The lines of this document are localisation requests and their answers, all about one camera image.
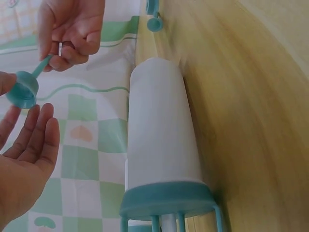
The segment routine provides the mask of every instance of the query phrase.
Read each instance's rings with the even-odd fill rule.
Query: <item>white cylinder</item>
[[[176,217],[174,214],[165,214],[161,216],[162,232],[177,232]]]
[[[195,134],[179,68],[151,58],[131,75],[127,188],[202,182]]]

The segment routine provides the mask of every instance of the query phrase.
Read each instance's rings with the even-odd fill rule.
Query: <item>teal suction cup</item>
[[[18,71],[16,73],[17,82],[6,94],[7,99],[14,106],[20,109],[30,109],[36,104],[36,96],[39,90],[37,78],[43,72],[45,66],[48,65],[51,58],[52,55],[47,56],[33,73],[26,71]]]

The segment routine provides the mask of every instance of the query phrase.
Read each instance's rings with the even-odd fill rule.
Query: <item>wooden wall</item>
[[[160,14],[157,33],[141,16],[136,61],[179,64],[228,231],[309,231],[309,1],[161,0]]]

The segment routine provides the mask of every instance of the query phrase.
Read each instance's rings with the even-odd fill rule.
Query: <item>finger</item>
[[[48,4],[43,2],[38,13],[38,44],[40,60],[43,60],[52,48],[52,33],[55,15]]]
[[[35,105],[29,110],[24,126],[13,143],[13,146],[3,154],[5,157],[17,159],[24,152],[37,123],[39,114],[39,105]]]
[[[98,52],[100,48],[101,32],[96,31],[87,35],[87,39],[76,36],[73,37],[72,43],[75,49],[82,55],[93,55]]]
[[[72,64],[68,63],[66,61],[66,59],[64,59],[63,57],[60,57],[60,56],[53,56],[51,58],[51,60],[49,61],[49,64],[50,66],[58,71],[58,72],[62,72],[62,71],[65,71],[71,67],[73,67]]]
[[[62,47],[61,56],[71,65],[84,64],[89,60],[88,55],[81,55],[70,46]]]
[[[16,80],[15,74],[0,72],[0,96],[10,91],[15,85]]]
[[[57,41],[53,41],[52,42],[52,47],[51,50],[49,52],[49,54],[53,54],[58,56],[59,55],[59,42]],[[53,70],[52,66],[50,66],[50,64],[46,65],[44,68],[44,72],[50,72],[51,70]]]
[[[30,137],[26,150],[20,155],[18,160],[34,163],[39,158],[44,144],[45,129],[48,120],[54,115],[52,104],[45,104],[40,112],[37,124]]]
[[[48,120],[45,130],[44,146],[39,159],[35,162],[48,179],[53,173],[57,161],[60,143],[59,123],[57,119]]]
[[[0,122],[0,150],[4,147],[20,115],[21,109],[11,106]]]

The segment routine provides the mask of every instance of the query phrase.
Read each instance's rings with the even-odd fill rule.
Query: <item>teal knob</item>
[[[152,32],[157,32],[162,30],[163,28],[163,21],[161,18],[151,18],[147,22],[147,28],[148,30]]]
[[[52,55],[47,56],[33,73],[26,71],[18,71],[16,73],[17,82],[6,94],[7,99],[14,106],[20,109],[30,109],[36,104],[36,96],[39,90],[37,78],[43,72],[44,67],[49,63],[51,58]]]

